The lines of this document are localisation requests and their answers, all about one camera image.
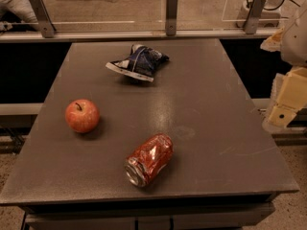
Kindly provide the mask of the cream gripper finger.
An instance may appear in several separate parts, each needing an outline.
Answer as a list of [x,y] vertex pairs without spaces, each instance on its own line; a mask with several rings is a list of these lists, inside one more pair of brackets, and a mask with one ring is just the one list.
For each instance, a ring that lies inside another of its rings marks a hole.
[[269,36],[261,43],[260,48],[268,52],[279,52],[281,49],[283,32],[283,28],[278,29],[273,35]]
[[286,75],[277,74],[272,83],[267,122],[285,128],[307,105],[307,68],[293,67]]

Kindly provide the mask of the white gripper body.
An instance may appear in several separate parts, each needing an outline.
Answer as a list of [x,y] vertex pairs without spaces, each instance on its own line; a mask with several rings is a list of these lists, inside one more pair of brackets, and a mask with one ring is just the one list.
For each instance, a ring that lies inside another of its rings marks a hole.
[[303,3],[285,25],[281,57],[293,66],[307,66],[307,3]]

